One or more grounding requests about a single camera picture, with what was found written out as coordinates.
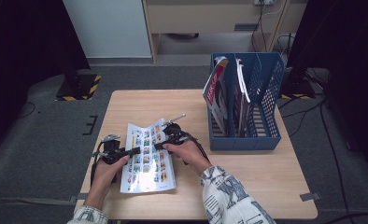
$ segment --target wooden table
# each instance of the wooden table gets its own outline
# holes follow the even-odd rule
[[[278,110],[276,122],[282,139],[275,150],[210,151],[202,90],[114,91],[94,149],[110,133],[120,135],[121,145],[125,146],[128,122],[148,127],[160,118],[172,119],[183,113],[187,117],[177,122],[182,130],[198,138],[210,161],[235,175],[271,217],[311,219],[318,215],[313,201],[303,202],[300,198],[309,188]],[[181,160],[174,157],[173,163],[176,189],[122,194],[120,180],[113,184],[103,209],[108,218],[206,219],[199,177]],[[91,166],[92,160],[81,193],[89,192]],[[77,207],[82,204],[83,200],[79,200]]]

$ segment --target book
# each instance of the book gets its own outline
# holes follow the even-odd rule
[[[234,120],[237,126],[237,136],[246,136],[248,126],[250,98],[245,80],[243,78],[242,60],[236,59],[236,76],[234,86]]]
[[[228,129],[228,112],[227,98],[224,73],[228,64],[228,59],[224,56],[215,59],[215,66],[207,80],[203,96],[205,98],[207,108],[210,110],[213,118],[219,125],[224,135],[227,135]]]
[[[166,140],[164,119],[147,128],[128,124],[126,149],[140,147],[122,168],[120,192],[143,193],[176,188],[172,157],[167,150],[157,150],[155,144]]]

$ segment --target person's right hand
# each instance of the person's right hand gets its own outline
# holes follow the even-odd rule
[[[163,148],[174,152],[178,157],[190,165],[193,171],[199,176],[212,164],[199,150],[192,140],[187,140],[183,144],[176,146],[173,144],[163,144]]]

